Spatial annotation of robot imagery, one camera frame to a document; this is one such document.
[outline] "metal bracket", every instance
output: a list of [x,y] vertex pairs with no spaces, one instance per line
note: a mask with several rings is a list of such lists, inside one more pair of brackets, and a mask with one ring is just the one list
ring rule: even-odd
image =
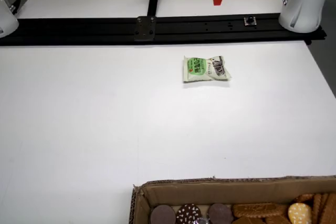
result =
[[245,26],[256,26],[257,25],[257,20],[256,17],[250,15],[248,17],[244,18],[244,25]]
[[137,18],[134,41],[153,41],[155,37],[156,17],[140,16]]

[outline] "screw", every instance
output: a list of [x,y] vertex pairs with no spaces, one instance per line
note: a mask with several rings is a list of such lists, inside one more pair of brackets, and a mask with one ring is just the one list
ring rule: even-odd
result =
[[247,22],[248,22],[248,23],[252,23],[252,22],[254,22],[254,17],[253,17],[253,16],[249,16],[249,17],[247,18]]

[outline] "cookie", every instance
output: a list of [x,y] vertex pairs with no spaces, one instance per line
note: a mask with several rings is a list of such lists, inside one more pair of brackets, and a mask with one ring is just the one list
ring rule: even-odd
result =
[[318,224],[319,216],[320,216],[321,199],[322,199],[321,194],[315,194],[314,195],[312,224]]
[[282,210],[278,205],[273,203],[241,204],[233,206],[233,213],[237,218],[243,216],[249,218],[265,218],[281,215],[281,212]]
[[209,207],[208,218],[211,224],[231,224],[234,219],[231,209],[220,203]]
[[302,194],[294,199],[296,203],[304,203],[306,201],[312,200],[314,198],[314,194]]
[[195,220],[202,217],[200,209],[194,204],[187,204],[177,211],[176,223],[177,224],[191,224]]
[[273,216],[265,219],[266,224],[291,224],[284,216]]
[[241,217],[232,224],[265,224],[261,219]]
[[170,206],[160,205],[151,213],[151,224],[175,224],[176,215]]
[[288,217],[292,224],[311,224],[311,208],[303,203],[295,203],[289,207]]
[[322,199],[321,199],[321,205],[320,205],[320,214],[319,214],[319,219],[321,218],[322,212],[324,210],[324,206],[328,200],[329,194],[323,194]]
[[336,194],[330,194],[321,214],[319,224],[336,223]]
[[282,205],[282,204],[280,205],[280,204],[278,204],[277,208],[280,211],[280,215],[287,216],[288,207],[289,207],[288,205]]

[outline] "floor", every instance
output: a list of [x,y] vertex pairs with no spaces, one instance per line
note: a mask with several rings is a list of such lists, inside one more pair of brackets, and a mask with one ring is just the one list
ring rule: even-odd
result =
[[313,41],[309,49],[336,96],[336,0],[327,0],[323,10],[322,27],[328,34],[324,41]]

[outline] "round chocolate cookie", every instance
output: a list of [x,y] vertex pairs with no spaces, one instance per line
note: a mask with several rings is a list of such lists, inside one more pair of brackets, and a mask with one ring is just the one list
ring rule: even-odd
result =
[[195,204],[187,204],[177,211],[176,223],[177,224],[192,224],[198,218],[201,218],[202,214],[200,209]]
[[160,205],[151,213],[151,224],[175,224],[176,215],[170,206]]
[[231,209],[220,203],[209,207],[208,218],[211,224],[231,224],[234,219]]

